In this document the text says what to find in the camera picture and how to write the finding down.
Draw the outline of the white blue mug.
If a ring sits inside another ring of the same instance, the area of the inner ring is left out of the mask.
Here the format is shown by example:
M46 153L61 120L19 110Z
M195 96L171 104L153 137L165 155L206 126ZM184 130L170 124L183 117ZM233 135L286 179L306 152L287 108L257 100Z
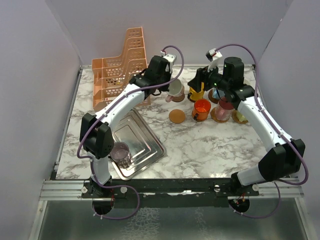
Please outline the white blue mug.
M225 93L221 90L215 90L214 93L212 94L213 98L216 100L220 100L222 97L225 96Z

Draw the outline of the white cream cup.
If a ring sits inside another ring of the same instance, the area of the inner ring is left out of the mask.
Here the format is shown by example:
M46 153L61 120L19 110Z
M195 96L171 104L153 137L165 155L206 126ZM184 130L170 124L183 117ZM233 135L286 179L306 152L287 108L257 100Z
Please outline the white cream cup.
M242 115L239 111L236 112L236 117L237 117L238 121L241 123L247 121L246 117L244 115Z

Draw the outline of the purple glass cup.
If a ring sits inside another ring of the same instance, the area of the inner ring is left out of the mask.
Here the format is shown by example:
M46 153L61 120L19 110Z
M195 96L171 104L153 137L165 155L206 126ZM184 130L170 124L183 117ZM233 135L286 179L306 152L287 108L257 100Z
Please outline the purple glass cup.
M109 155L120 167L127 168L131 164L132 155L128 145L124 142L116 142Z

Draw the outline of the yellow black mug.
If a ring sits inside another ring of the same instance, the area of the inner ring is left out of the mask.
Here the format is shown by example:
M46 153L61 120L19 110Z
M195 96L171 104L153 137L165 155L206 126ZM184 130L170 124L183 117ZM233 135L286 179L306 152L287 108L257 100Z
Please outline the yellow black mug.
M201 87L201 90L199 92L196 92L192 87L190 87L187 95L187 99L195 103L197 100L200 100L203 98L204 93L205 91L203 87Z

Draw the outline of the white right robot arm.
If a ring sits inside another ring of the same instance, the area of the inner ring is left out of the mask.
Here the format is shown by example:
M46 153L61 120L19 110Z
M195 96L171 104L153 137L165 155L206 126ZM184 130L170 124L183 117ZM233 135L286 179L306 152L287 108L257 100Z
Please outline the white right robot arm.
M240 196L248 186L272 182L300 170L305 143L293 139L276 123L264 108L261 99L250 85L244 83L244 63L239 57L224 59L223 72L219 73L220 56L209 56L209 65L199 68L188 86L196 92L212 88L224 92L226 102L232 104L251 124L260 137L266 155L253 167L232 174L229 189Z

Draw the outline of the brown ringed wooden saucer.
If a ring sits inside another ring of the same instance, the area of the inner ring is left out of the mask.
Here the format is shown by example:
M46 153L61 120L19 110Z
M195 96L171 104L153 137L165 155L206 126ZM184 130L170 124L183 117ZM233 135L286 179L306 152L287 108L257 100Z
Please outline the brown ringed wooden saucer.
M215 93L215 91L213 91L213 89L211 89L208 93L208 98L212 103L217 104L219 102L219 99L214 97L214 93Z

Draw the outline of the dark walnut coaster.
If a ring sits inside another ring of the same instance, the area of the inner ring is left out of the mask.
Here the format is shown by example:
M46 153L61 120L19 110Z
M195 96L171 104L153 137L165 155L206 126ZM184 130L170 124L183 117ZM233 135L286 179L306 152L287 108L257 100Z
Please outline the dark walnut coaster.
M185 94L181 94L179 96L173 96L172 101L175 103L182 102L185 99Z

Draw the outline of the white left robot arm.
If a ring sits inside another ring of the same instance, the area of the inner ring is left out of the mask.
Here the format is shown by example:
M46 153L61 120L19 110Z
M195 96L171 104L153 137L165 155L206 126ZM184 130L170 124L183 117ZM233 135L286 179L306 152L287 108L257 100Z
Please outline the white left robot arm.
M86 113L82 117L77 157L89 158L91 178L95 182L93 191L97 196L106 197L111 190L107 156L114 147L112 130L129 111L156 90L169 90L176 58L169 53L153 56L148 67L135 74L118 97L94 115Z

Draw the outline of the woven rattan coaster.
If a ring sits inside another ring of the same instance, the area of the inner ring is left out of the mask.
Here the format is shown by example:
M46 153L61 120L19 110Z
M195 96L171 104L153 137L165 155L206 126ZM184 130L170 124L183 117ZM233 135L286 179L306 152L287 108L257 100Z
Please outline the woven rattan coaster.
M210 112L210 116L215 122L222 124L222 123L226 123L226 122L229 121L230 118L228 118L227 120L219 120L219 119L217 119L216 115L215 115L215 110L216 110L216 108L214 107Z
M241 125L245 125L245 124L248 123L248 120L246 120L245 122L239 122L238 119L237 119L237 117L236 117L236 113L237 113L237 110L234 110L234 111L232 112L232 114L231 114L232 119L233 119L236 123L241 124Z

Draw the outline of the orange metallic cup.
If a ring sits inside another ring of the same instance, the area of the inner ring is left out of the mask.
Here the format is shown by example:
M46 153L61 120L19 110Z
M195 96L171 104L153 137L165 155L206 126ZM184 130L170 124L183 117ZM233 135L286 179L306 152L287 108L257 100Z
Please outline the orange metallic cup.
M205 121L211 110L211 103L202 98L197 100L193 105L192 118L197 122Z

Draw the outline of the light beech wooden coaster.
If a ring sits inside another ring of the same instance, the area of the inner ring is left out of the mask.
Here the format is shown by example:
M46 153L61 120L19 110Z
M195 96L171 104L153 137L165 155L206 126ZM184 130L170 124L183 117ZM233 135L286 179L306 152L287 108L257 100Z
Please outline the light beech wooden coaster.
M175 124L181 124L185 121L186 119L186 115L185 113L180 110L180 109L174 109L172 110L169 115L169 120L172 122L172 123L175 123Z

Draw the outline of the white pink mug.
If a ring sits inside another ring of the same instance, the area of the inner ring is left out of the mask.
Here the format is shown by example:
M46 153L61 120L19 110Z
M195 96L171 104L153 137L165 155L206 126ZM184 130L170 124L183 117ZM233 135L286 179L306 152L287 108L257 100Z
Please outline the white pink mug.
M165 101L171 102L172 98L175 96L180 96L182 94L185 94L185 86L183 85L183 83L177 78L176 80L174 80L173 82L171 82L169 84L168 87L168 95L165 98Z

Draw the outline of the pink maroon mug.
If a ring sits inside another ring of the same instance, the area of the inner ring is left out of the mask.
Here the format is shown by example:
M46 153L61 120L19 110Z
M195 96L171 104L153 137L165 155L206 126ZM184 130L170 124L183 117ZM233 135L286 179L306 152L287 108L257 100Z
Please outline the pink maroon mug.
M224 121L231 117L234 111L234 106L231 102L228 102L226 97L223 96L215 107L215 116L218 120Z

